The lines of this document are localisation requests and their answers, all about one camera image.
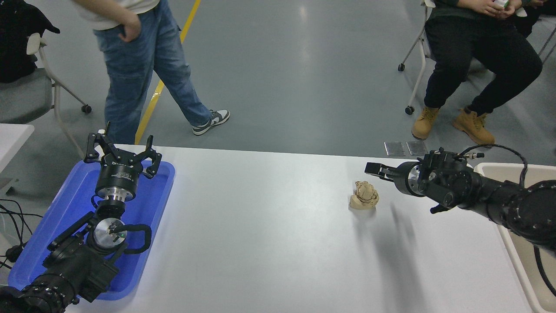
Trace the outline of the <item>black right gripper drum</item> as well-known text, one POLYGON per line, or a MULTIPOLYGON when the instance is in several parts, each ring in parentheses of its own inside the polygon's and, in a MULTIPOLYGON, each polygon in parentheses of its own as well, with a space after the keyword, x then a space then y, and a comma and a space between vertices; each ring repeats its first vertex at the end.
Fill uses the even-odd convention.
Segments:
POLYGON ((406 195, 420 196, 419 163, 404 162, 393 170, 394 184, 397 190, 406 195))

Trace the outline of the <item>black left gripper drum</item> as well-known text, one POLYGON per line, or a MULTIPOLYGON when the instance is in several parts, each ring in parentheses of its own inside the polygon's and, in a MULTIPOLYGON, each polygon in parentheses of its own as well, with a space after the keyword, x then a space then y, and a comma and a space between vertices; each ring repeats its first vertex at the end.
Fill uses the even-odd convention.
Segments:
POLYGON ((140 160, 125 163, 121 159, 101 158, 100 164, 101 170, 95 188, 96 194, 106 194, 110 188, 119 188, 128 194, 136 193, 139 175, 143 171, 140 160))

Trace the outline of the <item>person's right hand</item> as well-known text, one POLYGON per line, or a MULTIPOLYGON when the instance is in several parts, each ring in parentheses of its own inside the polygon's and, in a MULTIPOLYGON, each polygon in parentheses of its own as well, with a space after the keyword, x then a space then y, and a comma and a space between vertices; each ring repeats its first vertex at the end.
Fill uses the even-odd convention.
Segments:
POLYGON ((141 22, 137 14, 125 17, 121 24, 123 25, 123 33, 119 34, 119 38, 123 42, 132 42, 141 34, 141 22))
POLYGON ((492 0, 461 0, 461 6, 489 17, 496 17, 504 10, 492 0))

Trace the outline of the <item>person's left hand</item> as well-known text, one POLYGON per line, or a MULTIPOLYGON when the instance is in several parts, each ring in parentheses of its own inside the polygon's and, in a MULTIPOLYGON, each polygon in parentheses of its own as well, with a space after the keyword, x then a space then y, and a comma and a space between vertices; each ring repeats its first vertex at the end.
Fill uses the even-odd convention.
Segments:
POLYGON ((522 0, 493 0, 493 2, 503 8, 497 15, 499 20, 505 20, 516 14, 516 11, 523 6, 522 0))

